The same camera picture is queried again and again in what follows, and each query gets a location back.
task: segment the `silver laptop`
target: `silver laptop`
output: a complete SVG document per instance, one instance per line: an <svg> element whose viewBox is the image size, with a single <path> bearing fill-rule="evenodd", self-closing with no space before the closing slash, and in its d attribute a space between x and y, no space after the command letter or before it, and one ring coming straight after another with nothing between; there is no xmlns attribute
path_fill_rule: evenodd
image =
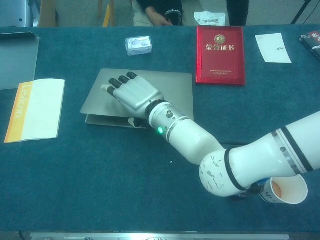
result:
<svg viewBox="0 0 320 240"><path fill-rule="evenodd" d="M85 122L92 125L128 127L131 114L110 94L101 89L111 78L118 79L133 72L148 80L159 89L164 99L172 103L190 119L194 119L193 78L189 73L141 71L129 69L109 69L100 71L82 109Z"/></svg>

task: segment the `table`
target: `table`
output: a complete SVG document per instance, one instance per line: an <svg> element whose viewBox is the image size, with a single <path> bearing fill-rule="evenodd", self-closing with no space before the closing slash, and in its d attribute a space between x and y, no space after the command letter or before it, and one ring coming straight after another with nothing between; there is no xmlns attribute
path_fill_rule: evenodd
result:
<svg viewBox="0 0 320 240"><path fill-rule="evenodd" d="M195 121L221 142L252 142L319 111L320 62L298 41L317 29L244 27L246 85L195 84ZM102 68L194 76L194 27L27 30L41 38L35 79L66 84L58 138L0 144L1 231L320 232L320 171L304 176L302 204L234 201L206 192L198 167L155 132L85 124L80 110ZM26 29L0 29L14 31ZM292 64L264 62L255 35L271 33L282 33ZM151 36L152 54L127 55L136 36ZM2 140L15 95L0 91Z"/></svg>

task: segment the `black ring band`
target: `black ring band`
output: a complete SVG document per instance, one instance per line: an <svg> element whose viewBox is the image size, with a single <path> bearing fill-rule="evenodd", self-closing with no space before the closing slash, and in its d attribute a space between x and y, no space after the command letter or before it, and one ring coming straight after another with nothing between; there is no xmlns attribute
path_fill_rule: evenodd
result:
<svg viewBox="0 0 320 240"><path fill-rule="evenodd" d="M301 151L300 147L298 146L296 140L294 139L294 137L291 135L291 133L289 132L287 127L282 127L281 128L283 134L285 135L286 139L288 139L289 143L291 144L291 147L293 148L293 150L295 151L296 155L298 156L298 158L300 159L302 165L304 166L305 170L307 170L308 172L313 171L313 167L311 166L310 162L308 161L308 159L306 158L306 156L304 155L304 153Z"/></svg>
<svg viewBox="0 0 320 240"><path fill-rule="evenodd" d="M236 178L235 178L234 173L233 173L232 170L231 170L230 161L229 161L229 153L230 153L231 149L233 149L233 147L228 148L228 149L225 151L225 153L224 153L224 164L225 164L226 172L228 173L231 182L233 183L233 185L234 185L237 189L239 189L240 191L247 191L248 189L245 189L244 187L242 187L242 186L238 183L238 181L237 181Z"/></svg>

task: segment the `paper cup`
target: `paper cup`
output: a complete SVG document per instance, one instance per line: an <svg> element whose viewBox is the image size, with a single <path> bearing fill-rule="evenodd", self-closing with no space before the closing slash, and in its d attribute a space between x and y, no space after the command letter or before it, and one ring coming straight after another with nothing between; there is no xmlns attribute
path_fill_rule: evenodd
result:
<svg viewBox="0 0 320 240"><path fill-rule="evenodd" d="M260 197L268 203L300 204L308 195L308 186L301 175L271 177L264 185Z"/></svg>

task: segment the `person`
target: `person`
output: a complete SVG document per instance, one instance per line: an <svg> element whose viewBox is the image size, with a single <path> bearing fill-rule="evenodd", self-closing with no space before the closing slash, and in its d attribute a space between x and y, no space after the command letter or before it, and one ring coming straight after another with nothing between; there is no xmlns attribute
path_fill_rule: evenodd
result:
<svg viewBox="0 0 320 240"><path fill-rule="evenodd" d="M226 0L230 26L245 26L249 12L249 0ZM134 26L172 26L164 17L165 10L182 11L182 25L196 26L194 13L203 12L200 0L133 0Z"/></svg>

